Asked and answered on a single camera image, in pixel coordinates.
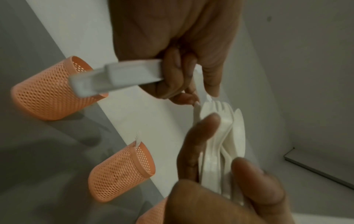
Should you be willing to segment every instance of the countertop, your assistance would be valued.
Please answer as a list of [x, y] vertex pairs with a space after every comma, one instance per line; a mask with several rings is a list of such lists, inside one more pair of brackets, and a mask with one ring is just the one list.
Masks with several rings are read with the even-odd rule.
[[98, 104], [60, 121], [18, 111], [10, 88], [65, 57], [26, 1], [0, 1], [0, 223], [134, 223], [162, 200], [151, 180], [101, 204], [91, 169], [126, 146]]

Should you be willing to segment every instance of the plastic fork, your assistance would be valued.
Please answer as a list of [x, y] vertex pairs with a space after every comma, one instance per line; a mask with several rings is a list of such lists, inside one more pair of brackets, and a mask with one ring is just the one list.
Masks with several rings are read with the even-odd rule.
[[208, 140], [201, 172], [201, 185], [221, 194], [221, 157], [220, 147], [227, 134], [232, 128], [233, 116], [225, 103], [220, 101], [205, 102], [201, 112], [200, 119], [204, 119], [212, 113], [218, 113], [221, 117], [220, 126], [215, 135]]

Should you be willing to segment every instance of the orange mesh cylinder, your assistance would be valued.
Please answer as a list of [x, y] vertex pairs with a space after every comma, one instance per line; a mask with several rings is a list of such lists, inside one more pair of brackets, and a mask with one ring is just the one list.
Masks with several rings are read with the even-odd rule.
[[135, 142], [109, 157], [91, 171], [88, 188], [93, 198], [108, 202], [155, 174], [155, 164], [144, 143]]
[[108, 96], [78, 98], [74, 94], [68, 84], [69, 75], [90, 70], [86, 62], [72, 56], [15, 85], [11, 97], [33, 117], [46, 121], [62, 119]]
[[155, 205], [138, 218], [136, 224], [163, 224], [167, 198]]

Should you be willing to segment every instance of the hand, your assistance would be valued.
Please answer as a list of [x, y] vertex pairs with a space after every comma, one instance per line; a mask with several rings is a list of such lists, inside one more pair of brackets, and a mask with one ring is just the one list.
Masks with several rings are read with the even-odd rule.
[[177, 158], [179, 181], [166, 204], [165, 224], [294, 224], [280, 182], [243, 158], [232, 172], [256, 213], [232, 203], [198, 184], [198, 157], [220, 123], [212, 114], [191, 128]]
[[177, 104], [194, 104], [192, 76], [198, 63], [206, 91], [218, 96], [242, 0], [109, 0], [109, 7], [120, 61], [163, 59], [164, 80], [142, 85], [143, 90]]

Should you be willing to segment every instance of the orange mesh cup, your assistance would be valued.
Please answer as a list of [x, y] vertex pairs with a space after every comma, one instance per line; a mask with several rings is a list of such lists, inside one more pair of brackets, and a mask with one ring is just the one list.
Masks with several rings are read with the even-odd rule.
[[155, 205], [138, 218], [136, 224], [163, 224], [167, 198]]
[[108, 202], [155, 174], [155, 164], [144, 143], [135, 142], [98, 164], [88, 177], [93, 198]]
[[78, 98], [74, 94], [69, 75], [90, 70], [86, 62], [72, 56], [14, 86], [11, 97], [22, 111], [38, 119], [62, 119], [108, 96]]

